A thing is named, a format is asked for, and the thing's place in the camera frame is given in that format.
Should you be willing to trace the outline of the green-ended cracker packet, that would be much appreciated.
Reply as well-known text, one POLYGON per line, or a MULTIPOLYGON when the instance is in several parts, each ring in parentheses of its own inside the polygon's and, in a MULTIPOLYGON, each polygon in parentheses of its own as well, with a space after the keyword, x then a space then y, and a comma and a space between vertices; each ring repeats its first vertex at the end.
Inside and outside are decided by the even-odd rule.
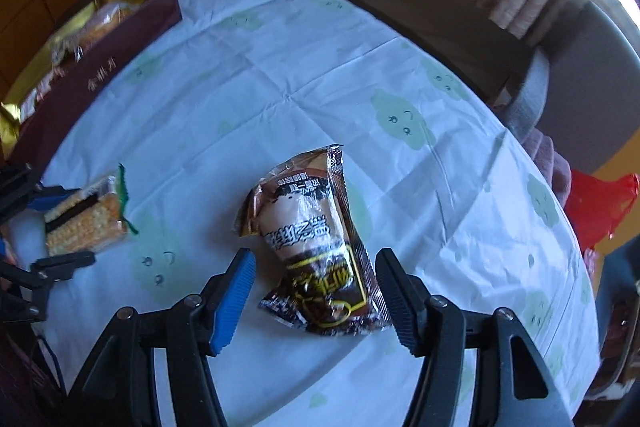
POLYGON ((125 216, 129 199, 122 164, 114 173, 63 198, 43 217, 48 255, 97 253, 128 234, 138 235, 125 216))

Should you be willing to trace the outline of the brown chocolate cake packet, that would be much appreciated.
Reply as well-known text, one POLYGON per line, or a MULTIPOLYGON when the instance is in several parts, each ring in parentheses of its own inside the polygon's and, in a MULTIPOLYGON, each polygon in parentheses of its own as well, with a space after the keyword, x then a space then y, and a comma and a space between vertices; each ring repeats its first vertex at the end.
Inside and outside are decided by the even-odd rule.
POLYGON ((272 168, 236 215, 239 236, 259 236, 284 269, 259 308, 320 336, 390 327, 370 256, 349 208, 343 147, 300 153, 272 168))

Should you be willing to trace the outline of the large clear bread packet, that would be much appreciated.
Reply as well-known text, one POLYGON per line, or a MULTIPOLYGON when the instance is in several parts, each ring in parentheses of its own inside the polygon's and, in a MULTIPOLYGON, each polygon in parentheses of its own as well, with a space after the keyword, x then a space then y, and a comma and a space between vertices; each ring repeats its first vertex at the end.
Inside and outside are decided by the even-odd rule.
POLYGON ((72 23, 70 29, 53 38, 50 49, 51 66, 61 66, 65 61, 79 62, 102 38, 137 12, 140 5, 118 0, 107 2, 94 10, 80 23, 72 23))

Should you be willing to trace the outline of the gold metal tin box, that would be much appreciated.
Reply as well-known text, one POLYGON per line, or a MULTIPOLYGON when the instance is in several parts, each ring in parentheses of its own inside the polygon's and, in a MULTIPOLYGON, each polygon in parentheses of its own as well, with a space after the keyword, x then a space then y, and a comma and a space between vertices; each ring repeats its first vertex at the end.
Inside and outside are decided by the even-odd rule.
POLYGON ((140 5, 77 63, 52 67, 54 37, 107 2, 92 0, 48 39, 1 101, 1 154, 39 172, 103 89, 151 43, 182 20, 178 0, 122 0, 140 5))

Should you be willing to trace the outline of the red plastic bag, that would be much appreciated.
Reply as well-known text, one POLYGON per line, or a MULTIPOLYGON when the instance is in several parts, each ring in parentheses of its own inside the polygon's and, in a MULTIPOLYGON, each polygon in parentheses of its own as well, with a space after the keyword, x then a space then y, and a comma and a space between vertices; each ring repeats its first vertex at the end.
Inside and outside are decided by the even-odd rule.
POLYGON ((612 236, 634 208, 639 196, 639 176, 628 173, 615 181, 604 181, 572 170, 570 195, 564 207, 581 251, 593 249, 612 236))

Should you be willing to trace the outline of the white patterned tablecloth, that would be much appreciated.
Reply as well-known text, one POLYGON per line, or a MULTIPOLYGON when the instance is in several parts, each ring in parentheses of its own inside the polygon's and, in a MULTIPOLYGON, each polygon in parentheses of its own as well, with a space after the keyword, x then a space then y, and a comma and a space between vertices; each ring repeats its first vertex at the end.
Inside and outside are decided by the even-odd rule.
POLYGON ((87 199, 43 329, 66 426, 567 426, 598 367, 576 235, 518 139, 347 0, 98 0, 2 146, 87 199))

